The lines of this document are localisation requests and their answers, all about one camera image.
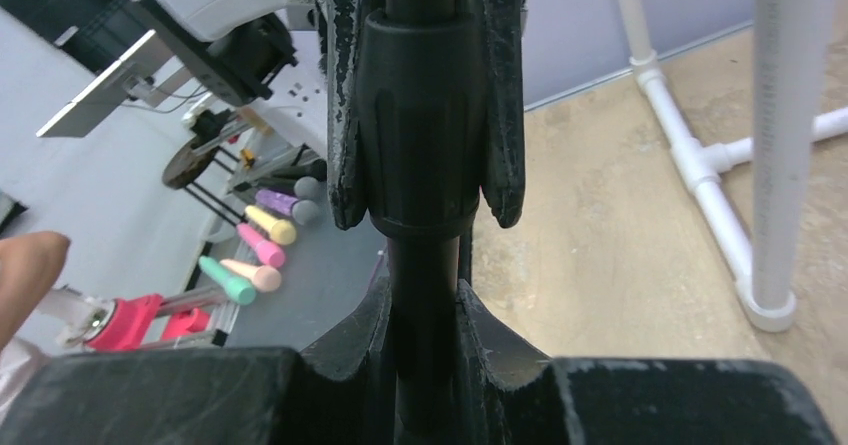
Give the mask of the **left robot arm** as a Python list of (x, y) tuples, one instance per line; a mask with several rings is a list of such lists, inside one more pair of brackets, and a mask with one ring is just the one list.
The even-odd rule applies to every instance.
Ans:
[(290, 33), (321, 22), (312, 0), (1, 0), (3, 11), (95, 79), (38, 131), (83, 138), (125, 101), (156, 104), (156, 71), (179, 59), (215, 98), (326, 157), (326, 100), (299, 96)]

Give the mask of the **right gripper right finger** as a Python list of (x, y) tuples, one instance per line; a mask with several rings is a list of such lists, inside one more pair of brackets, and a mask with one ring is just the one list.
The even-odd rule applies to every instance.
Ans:
[(482, 190), (503, 228), (517, 224), (526, 190), (522, 33), (525, 0), (473, 0), (487, 77)]

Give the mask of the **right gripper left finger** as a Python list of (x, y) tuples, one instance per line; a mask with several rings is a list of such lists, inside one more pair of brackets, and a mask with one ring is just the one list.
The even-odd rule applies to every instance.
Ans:
[(367, 210), (365, 165), (355, 112), (360, 35), (371, 0), (315, 0), (326, 23), (328, 196), (336, 226), (357, 226)]

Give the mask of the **black shock-mount round-base stand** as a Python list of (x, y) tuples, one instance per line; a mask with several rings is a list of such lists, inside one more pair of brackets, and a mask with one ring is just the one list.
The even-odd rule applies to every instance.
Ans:
[(404, 438), (450, 427), (460, 235), (477, 210), (487, 92), (459, 0), (384, 0), (357, 78), (368, 209), (387, 237), (396, 407)]

